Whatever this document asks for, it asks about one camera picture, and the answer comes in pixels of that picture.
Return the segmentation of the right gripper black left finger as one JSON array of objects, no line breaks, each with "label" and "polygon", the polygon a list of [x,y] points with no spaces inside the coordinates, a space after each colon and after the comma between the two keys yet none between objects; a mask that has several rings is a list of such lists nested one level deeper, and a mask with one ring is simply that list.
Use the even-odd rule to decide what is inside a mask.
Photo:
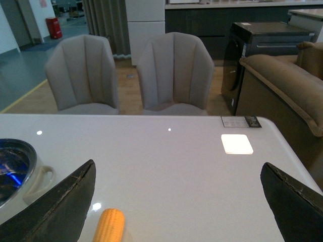
[{"label": "right gripper black left finger", "polygon": [[88,160],[1,224],[1,241],[78,241],[92,201],[96,167]]}]

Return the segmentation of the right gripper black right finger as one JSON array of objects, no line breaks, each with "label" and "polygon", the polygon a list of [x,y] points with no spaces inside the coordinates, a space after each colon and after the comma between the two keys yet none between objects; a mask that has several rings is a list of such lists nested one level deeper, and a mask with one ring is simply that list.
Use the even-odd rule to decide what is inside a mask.
[{"label": "right gripper black right finger", "polygon": [[322,241],[321,194],[269,162],[260,180],[284,241]]}]

